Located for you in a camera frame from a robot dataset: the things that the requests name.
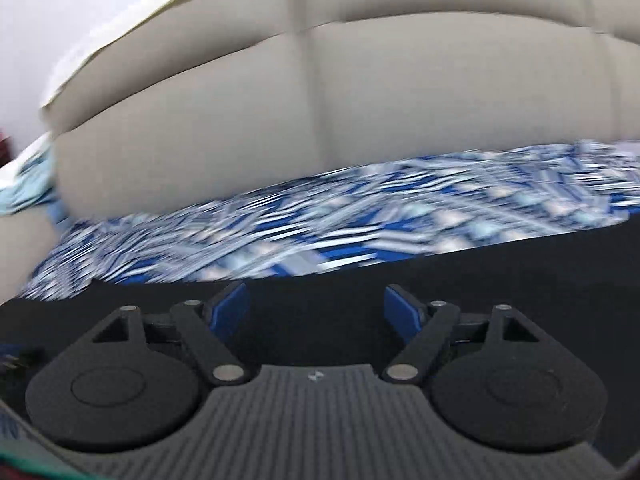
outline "patterned blanket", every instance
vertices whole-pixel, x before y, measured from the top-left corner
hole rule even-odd
[[[640,165],[590,141],[332,171],[165,215],[78,221],[22,296],[113,283],[367,266],[608,226],[640,210]]]

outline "couch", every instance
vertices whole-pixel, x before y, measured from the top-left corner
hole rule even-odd
[[[640,137],[640,0],[179,0],[44,110],[75,218],[346,166]],[[58,234],[0,218],[0,303]]]

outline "wall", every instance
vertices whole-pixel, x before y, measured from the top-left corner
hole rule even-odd
[[[16,152],[44,131],[38,104],[56,61],[138,0],[0,0],[0,130]]]

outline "round metal joint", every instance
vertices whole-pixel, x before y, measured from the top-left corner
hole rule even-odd
[[[418,375],[418,368],[412,365],[392,365],[386,369],[386,374],[396,381],[410,381]]]
[[[220,365],[213,369],[213,376],[219,381],[237,381],[244,375],[244,370],[238,365]]]

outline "sofa armrest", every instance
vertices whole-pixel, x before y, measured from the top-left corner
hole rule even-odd
[[[60,241],[46,206],[0,216],[0,304],[13,298]]]

